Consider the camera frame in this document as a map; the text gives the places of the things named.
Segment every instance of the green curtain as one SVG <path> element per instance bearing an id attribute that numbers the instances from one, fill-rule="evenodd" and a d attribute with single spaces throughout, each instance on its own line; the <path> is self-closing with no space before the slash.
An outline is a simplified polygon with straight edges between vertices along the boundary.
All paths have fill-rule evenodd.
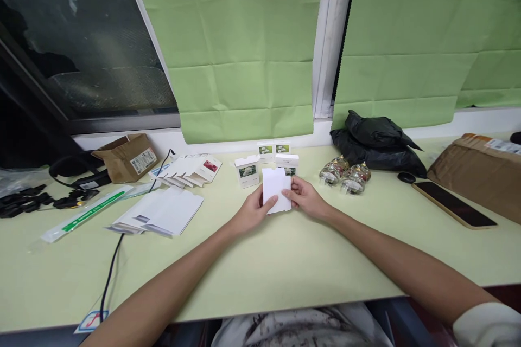
<path id="1" fill-rule="evenodd" d="M 187 143 L 313 132 L 320 0 L 143 0 Z"/>
<path id="2" fill-rule="evenodd" d="M 349 109 L 401 127 L 521 105 L 521 0 L 352 0 L 333 128 Z"/>

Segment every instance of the hand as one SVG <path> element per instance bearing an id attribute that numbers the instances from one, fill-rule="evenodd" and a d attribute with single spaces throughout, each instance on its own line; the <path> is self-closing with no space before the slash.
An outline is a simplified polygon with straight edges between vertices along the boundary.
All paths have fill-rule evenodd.
<path id="1" fill-rule="evenodd" d="M 273 195 L 265 205 L 262 205 L 262 186 L 260 185 L 257 190 L 248 195 L 246 201 L 228 224 L 237 234 L 248 233 L 260 225 L 277 201 L 278 196 Z"/>
<path id="2" fill-rule="evenodd" d="M 311 183 L 296 175 L 291 177 L 291 191 L 282 190 L 282 195 L 291 199 L 291 206 L 301 208 L 310 217 L 324 220 L 333 208 L 316 192 Z"/>

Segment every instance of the white sleeve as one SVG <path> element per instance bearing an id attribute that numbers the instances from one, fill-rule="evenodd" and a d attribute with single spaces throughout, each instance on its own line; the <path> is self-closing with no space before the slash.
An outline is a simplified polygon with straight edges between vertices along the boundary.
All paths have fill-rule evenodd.
<path id="1" fill-rule="evenodd" d="M 521 345 L 521 314 L 500 303 L 485 303 L 469 309 L 452 328 L 461 347 Z"/>

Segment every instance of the clothing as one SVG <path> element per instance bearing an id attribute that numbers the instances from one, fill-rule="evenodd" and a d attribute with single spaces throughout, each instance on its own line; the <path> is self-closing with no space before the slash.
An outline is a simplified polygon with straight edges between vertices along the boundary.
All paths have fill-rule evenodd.
<path id="1" fill-rule="evenodd" d="M 478 305 L 453 326 L 461 347 L 521 345 L 521 314 L 499 303 Z M 363 303 L 271 312 L 223 320 L 212 347 L 392 346 Z"/>

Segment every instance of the brown package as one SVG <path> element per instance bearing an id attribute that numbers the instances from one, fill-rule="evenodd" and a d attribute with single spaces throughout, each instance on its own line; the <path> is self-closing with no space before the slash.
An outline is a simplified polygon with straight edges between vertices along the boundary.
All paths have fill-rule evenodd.
<path id="1" fill-rule="evenodd" d="M 441 153 L 427 177 L 521 224 L 521 145 L 464 134 Z"/>
<path id="2" fill-rule="evenodd" d="M 113 183 L 135 182 L 157 163 L 145 133 L 118 138 L 92 155 L 104 161 Z"/>

